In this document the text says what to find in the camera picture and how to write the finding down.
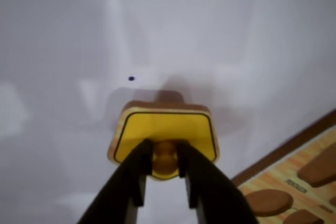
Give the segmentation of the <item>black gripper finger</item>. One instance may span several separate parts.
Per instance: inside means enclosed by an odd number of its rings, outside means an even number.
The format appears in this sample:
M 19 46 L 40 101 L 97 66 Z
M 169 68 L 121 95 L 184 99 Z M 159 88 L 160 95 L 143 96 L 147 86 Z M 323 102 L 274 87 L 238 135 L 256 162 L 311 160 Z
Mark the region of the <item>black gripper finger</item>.
M 146 178 L 152 174 L 153 143 L 145 139 L 119 165 L 79 223 L 136 223 L 144 206 Z
M 177 161 L 198 223 L 258 223 L 241 191 L 188 142 L 178 142 Z

